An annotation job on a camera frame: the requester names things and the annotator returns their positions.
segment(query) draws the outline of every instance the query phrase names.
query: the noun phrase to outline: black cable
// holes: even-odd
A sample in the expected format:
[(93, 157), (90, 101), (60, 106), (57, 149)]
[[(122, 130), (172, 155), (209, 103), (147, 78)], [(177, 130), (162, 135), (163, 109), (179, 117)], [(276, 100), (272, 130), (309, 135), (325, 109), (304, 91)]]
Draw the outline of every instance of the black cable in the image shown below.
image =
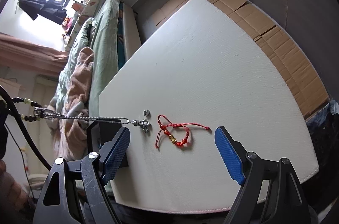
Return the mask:
[(31, 190), (32, 198), (34, 198), (33, 190), (32, 190), (31, 184), (30, 184), (30, 182), (29, 182), (29, 180), (28, 180), (28, 176), (27, 176), (27, 172), (26, 172), (26, 165), (25, 165), (25, 160), (24, 160), (24, 158), (23, 158), (22, 150), (21, 150), (21, 148), (19, 147), (17, 141), (14, 139), (13, 134), (12, 134), (12, 132), (10, 131), (10, 129), (8, 128), (8, 126), (7, 126), (6, 123), (5, 123), (5, 127), (6, 127), (6, 129), (7, 129), (7, 131), (8, 131), (8, 133), (11, 135), (13, 141), (15, 142), (15, 144), (17, 145), (17, 147), (18, 147), (18, 149), (19, 149), (19, 151), (20, 151), (20, 153), (21, 153), (21, 158), (22, 158), (22, 163), (23, 163), (23, 168), (24, 168), (24, 171), (25, 171), (27, 183), (28, 183), (28, 185), (29, 185), (29, 189)]
[(4, 99), (4, 101), (7, 103), (7, 107), (11, 110), (13, 117), (15, 118), (23, 136), (25, 137), (29, 147), (32, 149), (32, 151), (34, 152), (34, 154), (38, 157), (38, 159), (40, 160), (40, 162), (48, 169), (48, 171), (50, 171), (51, 166), (50, 164), (46, 161), (46, 159), (42, 156), (42, 154), (40, 153), (40, 151), (37, 149), (37, 147), (35, 146), (31, 136), (29, 135), (25, 125), (22, 122), (22, 119), (20, 117), (20, 114), (17, 110), (17, 108), (15, 107), (14, 102), (12, 101), (11, 97), (9, 96), (9, 94), (6, 92), (6, 90), (4, 88), (2, 88), (2, 86), (0, 85), (0, 96)]

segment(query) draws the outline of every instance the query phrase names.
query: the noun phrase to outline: red string bracelet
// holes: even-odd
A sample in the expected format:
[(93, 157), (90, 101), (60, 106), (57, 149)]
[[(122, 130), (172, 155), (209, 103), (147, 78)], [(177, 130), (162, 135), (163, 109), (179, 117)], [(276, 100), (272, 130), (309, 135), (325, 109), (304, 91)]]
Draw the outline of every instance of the red string bracelet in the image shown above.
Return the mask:
[[(160, 121), (160, 117), (163, 117), (165, 118), (169, 124), (168, 125), (163, 125)], [(167, 137), (170, 139), (170, 141), (172, 143), (174, 143), (177, 147), (182, 147), (184, 144), (187, 143), (187, 139), (189, 138), (189, 128), (187, 127), (187, 125), (193, 125), (193, 126), (200, 126), (200, 127), (203, 127), (204, 129), (206, 130), (209, 130), (210, 128), (207, 127), (207, 126), (203, 126), (199, 123), (195, 123), (195, 122), (187, 122), (187, 123), (171, 123), (169, 119), (167, 119), (167, 117), (165, 115), (159, 115), (158, 116), (158, 124), (160, 126), (160, 131), (158, 133), (158, 136), (157, 136), (157, 140), (155, 141), (155, 148), (159, 148), (158, 146), (158, 142), (159, 142), (159, 138), (160, 138), (160, 134), (162, 131), (164, 131), (164, 134), (167, 135)], [(183, 127), (186, 131), (186, 136), (185, 138), (182, 139), (181, 142), (178, 142), (177, 139), (172, 135), (170, 134), (170, 132), (168, 132), (168, 130), (166, 129), (167, 127), (173, 127), (173, 128), (176, 128), (176, 127)]]

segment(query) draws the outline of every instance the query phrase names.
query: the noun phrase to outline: white leather surface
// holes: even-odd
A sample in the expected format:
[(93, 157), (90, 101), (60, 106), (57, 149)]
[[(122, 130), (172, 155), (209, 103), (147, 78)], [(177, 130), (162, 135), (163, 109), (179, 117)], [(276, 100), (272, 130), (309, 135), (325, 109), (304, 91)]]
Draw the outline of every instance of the white leather surface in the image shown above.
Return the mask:
[(122, 8), (122, 25), (125, 59), (127, 61), (140, 48), (141, 41), (133, 10), (126, 4), (124, 4)]
[[(301, 182), (318, 170), (288, 86), (255, 42), (206, 0), (190, 0), (166, 21), (108, 84), (99, 104), (104, 117), (143, 119), (145, 109), (151, 112), (149, 135), (127, 125), (129, 167), (111, 183), (116, 201), (127, 206), (168, 213), (229, 209), (239, 186), (215, 146), (218, 126), (264, 159), (288, 157)], [(162, 134), (157, 150), (158, 114), (213, 132), (192, 129), (190, 146), (182, 149)], [(182, 139), (185, 132), (173, 135)]]

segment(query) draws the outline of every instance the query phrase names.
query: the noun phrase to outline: blue gripper pad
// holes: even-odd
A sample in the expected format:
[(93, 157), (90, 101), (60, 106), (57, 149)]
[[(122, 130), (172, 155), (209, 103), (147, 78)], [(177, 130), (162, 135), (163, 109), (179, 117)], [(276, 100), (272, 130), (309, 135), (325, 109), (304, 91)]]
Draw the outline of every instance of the blue gripper pad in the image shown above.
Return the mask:
[(103, 175), (101, 176), (104, 185), (106, 185), (110, 180), (113, 180), (129, 146), (130, 138), (129, 131), (125, 132), (118, 140), (111, 153), (107, 156), (102, 170)]
[(214, 141), (231, 178), (242, 185), (245, 182), (242, 162), (221, 128), (216, 129)]

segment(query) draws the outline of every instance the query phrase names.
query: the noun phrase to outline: silver chain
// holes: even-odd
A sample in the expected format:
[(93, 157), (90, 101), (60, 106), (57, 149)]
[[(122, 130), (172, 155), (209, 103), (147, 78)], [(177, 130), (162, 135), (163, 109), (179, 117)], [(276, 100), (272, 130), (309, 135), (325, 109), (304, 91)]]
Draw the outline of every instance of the silver chain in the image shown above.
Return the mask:
[[(47, 120), (53, 120), (53, 119), (73, 119), (73, 120), (84, 120), (84, 121), (102, 121), (102, 122), (110, 122), (110, 123), (119, 123), (121, 125), (127, 125), (131, 123), (131, 121), (128, 118), (107, 118), (107, 117), (72, 117), (72, 116), (66, 116), (64, 114), (57, 113), (51, 109), (42, 108), (42, 107), (34, 107), (34, 111), (37, 113), (37, 115), (40, 115), (42, 113), (44, 119)], [(113, 119), (120, 119), (120, 120), (126, 120), (123, 121), (114, 121)]]

